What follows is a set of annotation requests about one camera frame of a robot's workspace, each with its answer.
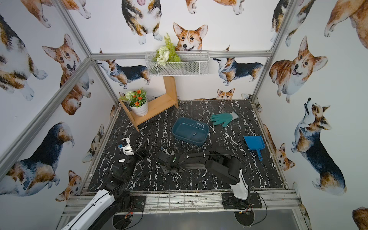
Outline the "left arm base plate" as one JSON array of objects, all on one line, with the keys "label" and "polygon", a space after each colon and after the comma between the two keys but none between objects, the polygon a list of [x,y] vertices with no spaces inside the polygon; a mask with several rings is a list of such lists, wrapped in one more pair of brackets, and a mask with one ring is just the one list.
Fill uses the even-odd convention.
[{"label": "left arm base plate", "polygon": [[144,195],[121,196],[105,211],[110,214],[120,212],[138,212],[145,209],[147,197]]}]

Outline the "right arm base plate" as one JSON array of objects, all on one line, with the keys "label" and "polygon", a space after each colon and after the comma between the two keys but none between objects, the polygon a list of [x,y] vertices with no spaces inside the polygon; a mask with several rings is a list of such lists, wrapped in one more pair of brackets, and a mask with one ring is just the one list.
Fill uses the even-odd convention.
[{"label": "right arm base plate", "polygon": [[255,192],[249,193],[246,200],[236,198],[233,193],[223,193],[221,197],[224,209],[246,210],[248,208],[258,209],[263,207],[260,196]]}]

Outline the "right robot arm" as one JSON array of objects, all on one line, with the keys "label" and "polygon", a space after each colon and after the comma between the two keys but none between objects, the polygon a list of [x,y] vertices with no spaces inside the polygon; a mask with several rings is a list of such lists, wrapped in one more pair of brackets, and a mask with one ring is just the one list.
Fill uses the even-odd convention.
[{"label": "right robot arm", "polygon": [[165,174],[206,169],[222,182],[229,184],[237,199],[248,198],[249,186],[244,179],[246,170],[242,169],[242,159],[224,148],[211,148],[201,153],[168,153],[167,149],[163,149],[156,154],[155,160]]}]

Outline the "teal plastic storage box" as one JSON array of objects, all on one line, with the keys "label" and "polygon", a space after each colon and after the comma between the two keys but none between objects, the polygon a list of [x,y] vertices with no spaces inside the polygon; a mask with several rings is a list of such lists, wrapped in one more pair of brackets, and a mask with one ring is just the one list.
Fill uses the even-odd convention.
[{"label": "teal plastic storage box", "polygon": [[181,117],[173,125],[172,134],[179,140],[202,146],[209,135],[209,126],[193,119]]}]

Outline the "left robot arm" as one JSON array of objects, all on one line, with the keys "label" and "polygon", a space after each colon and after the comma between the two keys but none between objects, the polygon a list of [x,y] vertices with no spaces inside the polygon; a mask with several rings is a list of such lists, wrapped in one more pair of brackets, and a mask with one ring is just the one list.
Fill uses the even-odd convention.
[{"label": "left robot arm", "polygon": [[99,230],[116,213],[132,210],[130,192],[125,189],[125,185],[132,180],[137,162],[144,160],[148,154],[144,147],[136,151],[124,150],[112,165],[109,179],[85,208],[63,229]]}]

